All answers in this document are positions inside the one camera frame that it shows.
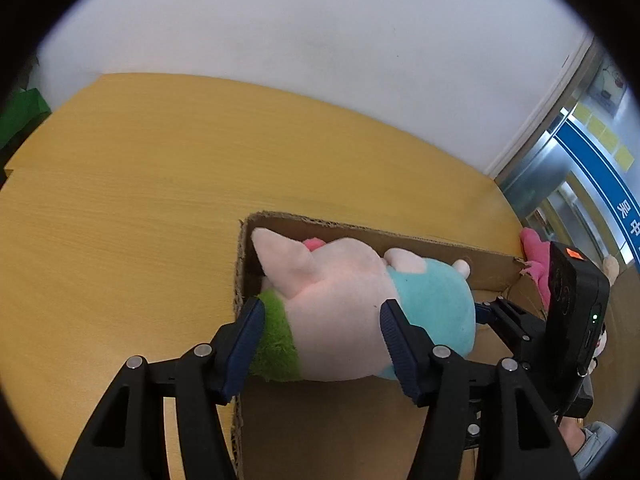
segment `wooden table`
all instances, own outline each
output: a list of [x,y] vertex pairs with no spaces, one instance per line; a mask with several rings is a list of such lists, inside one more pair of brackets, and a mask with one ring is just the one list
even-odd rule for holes
[[174,358],[233,319],[239,222],[252,212],[522,256],[517,218],[476,170],[356,112],[228,80],[104,76],[6,170],[0,378],[57,474],[128,356]]

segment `blue gripper pad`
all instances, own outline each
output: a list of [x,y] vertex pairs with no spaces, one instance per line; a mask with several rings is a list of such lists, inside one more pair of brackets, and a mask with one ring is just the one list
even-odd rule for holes
[[257,298],[249,298],[235,323],[216,348],[216,369],[223,370],[225,381],[220,394],[229,402],[242,390],[249,365],[264,331],[264,304]]
[[402,391],[416,402],[420,394],[418,361],[406,339],[406,330],[411,328],[396,300],[387,300],[382,304],[380,330],[385,339],[386,349],[391,356],[394,372],[402,386]]

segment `blue sign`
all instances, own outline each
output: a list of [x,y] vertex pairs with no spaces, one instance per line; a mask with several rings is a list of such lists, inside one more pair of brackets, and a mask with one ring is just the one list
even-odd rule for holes
[[607,204],[640,265],[640,208],[618,172],[587,135],[565,121],[554,138],[584,171]]

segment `green fur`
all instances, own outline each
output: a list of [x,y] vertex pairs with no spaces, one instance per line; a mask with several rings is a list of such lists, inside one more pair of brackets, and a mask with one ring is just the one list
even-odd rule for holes
[[249,368],[268,381],[299,381],[300,360],[282,300],[273,289],[258,295],[264,303],[264,332]]

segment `metal screw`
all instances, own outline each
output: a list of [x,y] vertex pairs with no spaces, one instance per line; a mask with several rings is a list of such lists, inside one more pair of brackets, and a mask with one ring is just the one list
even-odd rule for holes
[[201,345],[198,345],[193,349],[193,353],[198,357],[206,357],[211,353],[211,345],[202,343]]
[[451,355],[451,350],[444,345],[437,345],[433,347],[433,355],[441,359],[446,359]]
[[518,369],[518,363],[510,357],[507,357],[506,359],[502,360],[502,368],[504,368],[508,372],[514,372]]
[[480,426],[478,426],[477,424],[470,424],[466,428],[466,432],[471,436],[476,436],[478,433],[480,433]]
[[142,364],[142,357],[139,355],[132,355],[129,359],[127,359],[127,368],[131,368],[135,370]]

